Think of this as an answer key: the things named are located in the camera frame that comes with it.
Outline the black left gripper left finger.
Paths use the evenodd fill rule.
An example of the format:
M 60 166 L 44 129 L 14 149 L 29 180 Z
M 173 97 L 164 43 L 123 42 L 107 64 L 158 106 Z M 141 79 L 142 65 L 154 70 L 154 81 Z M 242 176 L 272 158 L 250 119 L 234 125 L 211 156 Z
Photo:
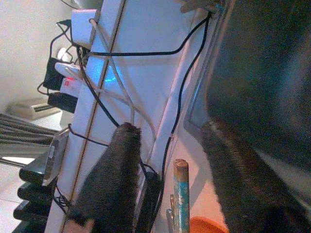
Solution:
M 67 215 L 69 233 L 131 233 L 137 199 L 141 130 L 121 124 L 86 177 Z

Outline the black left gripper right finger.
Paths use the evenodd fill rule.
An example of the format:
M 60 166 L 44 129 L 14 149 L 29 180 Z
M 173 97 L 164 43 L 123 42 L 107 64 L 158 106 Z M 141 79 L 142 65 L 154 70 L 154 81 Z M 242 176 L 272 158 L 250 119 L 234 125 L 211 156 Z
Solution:
M 255 150 L 223 122 L 202 128 L 215 193 L 231 233 L 309 233 L 307 210 Z

